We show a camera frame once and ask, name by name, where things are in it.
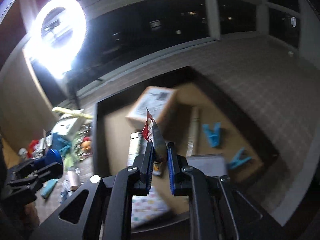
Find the light blue cream tube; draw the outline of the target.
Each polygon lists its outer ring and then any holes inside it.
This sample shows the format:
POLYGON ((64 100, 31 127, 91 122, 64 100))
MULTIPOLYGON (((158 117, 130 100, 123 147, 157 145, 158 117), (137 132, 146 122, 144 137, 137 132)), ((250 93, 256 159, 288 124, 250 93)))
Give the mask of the light blue cream tube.
POLYGON ((41 191, 41 197, 43 199, 47 199, 50 196, 50 194, 52 193, 58 181, 59 181, 58 179, 50 179, 49 181, 46 182, 46 184, 43 186, 43 189, 41 191))

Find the blue round jar lid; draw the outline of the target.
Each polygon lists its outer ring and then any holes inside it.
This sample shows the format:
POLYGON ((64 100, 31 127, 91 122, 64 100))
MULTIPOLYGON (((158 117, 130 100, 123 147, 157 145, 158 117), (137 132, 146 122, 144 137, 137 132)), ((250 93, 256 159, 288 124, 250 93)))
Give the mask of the blue round jar lid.
POLYGON ((63 166, 63 159, 57 150, 50 148, 43 157, 34 161, 33 167, 35 170, 39 170, 53 163, 59 163, 63 166))

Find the red white snack sachet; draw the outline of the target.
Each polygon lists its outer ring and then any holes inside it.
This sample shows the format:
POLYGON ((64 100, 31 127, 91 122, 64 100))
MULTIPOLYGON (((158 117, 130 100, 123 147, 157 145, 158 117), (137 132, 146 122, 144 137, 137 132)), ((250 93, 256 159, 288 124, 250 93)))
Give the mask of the red white snack sachet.
POLYGON ((157 126, 156 120, 152 117, 147 108, 146 122, 142 133, 145 140, 153 143, 153 148, 156 152, 154 161, 159 163, 166 163, 168 159, 167 145, 159 127, 157 126))

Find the orange tissue pack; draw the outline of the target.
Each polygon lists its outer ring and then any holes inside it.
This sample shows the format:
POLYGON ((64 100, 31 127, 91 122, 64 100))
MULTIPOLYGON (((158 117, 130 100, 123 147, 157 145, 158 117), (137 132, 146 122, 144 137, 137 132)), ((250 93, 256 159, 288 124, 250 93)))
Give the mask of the orange tissue pack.
POLYGON ((177 108, 178 90, 173 88, 149 86, 131 107, 125 118, 137 130, 144 128, 147 111, 155 119, 159 129, 164 132, 177 108))

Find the red snack bag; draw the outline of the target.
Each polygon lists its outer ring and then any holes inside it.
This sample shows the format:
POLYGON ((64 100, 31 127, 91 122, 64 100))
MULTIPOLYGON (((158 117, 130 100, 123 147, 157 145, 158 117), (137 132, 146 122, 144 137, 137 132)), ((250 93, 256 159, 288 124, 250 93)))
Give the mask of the red snack bag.
POLYGON ((38 151, 39 142, 40 142, 39 140, 32 140, 30 142, 30 144, 28 145, 28 149, 27 149, 27 157, 28 158, 33 158, 39 153, 39 151, 38 151))

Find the blue clothes peg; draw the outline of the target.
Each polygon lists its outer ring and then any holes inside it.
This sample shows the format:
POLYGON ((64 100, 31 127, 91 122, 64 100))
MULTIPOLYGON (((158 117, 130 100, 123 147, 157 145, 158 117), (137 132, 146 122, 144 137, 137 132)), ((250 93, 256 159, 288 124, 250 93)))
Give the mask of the blue clothes peg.
POLYGON ((236 168, 239 168, 240 166, 245 165, 246 163, 252 160, 252 157, 246 155, 245 151, 246 150, 244 147, 238 150, 233 159, 227 164, 228 170, 234 170, 236 168))
POLYGON ((206 135, 206 138, 208 140, 208 144, 210 147, 218 147, 220 145, 220 139, 221 139, 221 123, 216 122, 214 124, 213 129, 210 129, 208 124, 202 125, 203 131, 206 135))

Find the green cleaning cloth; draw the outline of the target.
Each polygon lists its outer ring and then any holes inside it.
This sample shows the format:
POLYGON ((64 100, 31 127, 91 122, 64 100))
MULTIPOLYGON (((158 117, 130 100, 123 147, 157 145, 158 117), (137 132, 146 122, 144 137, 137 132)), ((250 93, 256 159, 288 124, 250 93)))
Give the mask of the green cleaning cloth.
POLYGON ((68 142, 68 145, 67 145, 68 148, 67 150, 65 150, 65 156, 63 159, 65 171, 69 171, 78 167, 78 164, 80 161, 80 157, 78 154, 80 153, 80 150, 81 150, 81 146, 80 146, 81 139, 82 137, 77 135, 72 141, 68 142))

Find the brown cardboard board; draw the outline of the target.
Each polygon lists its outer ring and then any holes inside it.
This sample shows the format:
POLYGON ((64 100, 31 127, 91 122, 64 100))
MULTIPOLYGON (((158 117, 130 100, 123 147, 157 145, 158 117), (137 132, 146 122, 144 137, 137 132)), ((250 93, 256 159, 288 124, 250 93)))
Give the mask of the brown cardboard board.
POLYGON ((41 139, 57 122, 23 50, 9 58, 1 70, 1 133, 18 152, 41 139))

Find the white cardboard box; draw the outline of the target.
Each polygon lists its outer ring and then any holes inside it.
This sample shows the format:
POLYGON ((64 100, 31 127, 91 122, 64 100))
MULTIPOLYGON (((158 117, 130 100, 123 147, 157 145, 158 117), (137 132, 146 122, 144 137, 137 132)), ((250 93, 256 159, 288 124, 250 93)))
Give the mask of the white cardboard box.
POLYGON ((55 124, 51 133, 57 133, 66 140, 72 141, 80 127, 84 123, 84 118, 64 114, 55 124))

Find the yellow folding ruler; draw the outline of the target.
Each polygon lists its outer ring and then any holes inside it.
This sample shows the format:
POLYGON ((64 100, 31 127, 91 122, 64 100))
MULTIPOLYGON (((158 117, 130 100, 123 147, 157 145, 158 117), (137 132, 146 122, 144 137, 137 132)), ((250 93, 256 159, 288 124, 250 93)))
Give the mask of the yellow folding ruler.
POLYGON ((93 120, 93 116, 90 114, 83 113, 82 110, 71 110, 63 107, 54 107, 52 109, 52 112, 54 113, 62 113, 62 114, 68 114, 69 117, 77 117, 77 118, 85 118, 89 120, 93 120))

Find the black storage tray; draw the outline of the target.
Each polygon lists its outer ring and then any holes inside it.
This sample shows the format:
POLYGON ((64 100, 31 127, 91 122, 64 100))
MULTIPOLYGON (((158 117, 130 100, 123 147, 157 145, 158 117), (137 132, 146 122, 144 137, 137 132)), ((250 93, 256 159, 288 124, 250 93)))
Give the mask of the black storage tray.
MULTIPOLYGON (((140 82, 97 102, 94 109, 93 121, 94 171, 103 178, 111 176, 108 162, 109 151, 105 141, 105 139, 108 137, 108 134, 105 131, 105 116, 128 105, 129 103, 132 103, 138 98, 138 94, 142 92, 143 89, 148 85, 155 84, 174 87, 189 81, 198 83, 200 87, 209 94, 212 94, 216 91, 215 85, 208 81, 204 76, 200 75, 190 67, 184 67, 140 82)), ((187 116, 181 112, 178 112, 176 120, 170 125, 169 131, 171 132, 171 136, 169 138, 169 143, 174 143, 176 153, 178 155, 178 151, 181 148, 180 141, 187 137, 187 125, 187 116)))

